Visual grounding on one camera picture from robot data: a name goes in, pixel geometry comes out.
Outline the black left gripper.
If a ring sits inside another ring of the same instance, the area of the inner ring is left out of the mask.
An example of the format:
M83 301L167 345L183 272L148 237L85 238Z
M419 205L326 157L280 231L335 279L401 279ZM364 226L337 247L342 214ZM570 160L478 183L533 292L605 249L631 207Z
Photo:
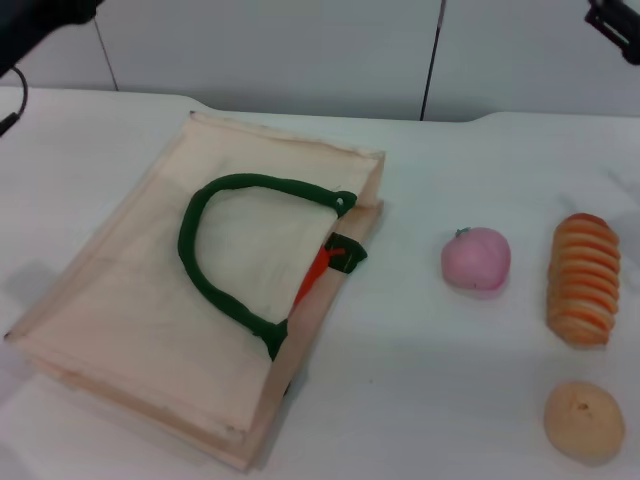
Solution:
M59 28L83 25L102 0L1 0L1 75Z

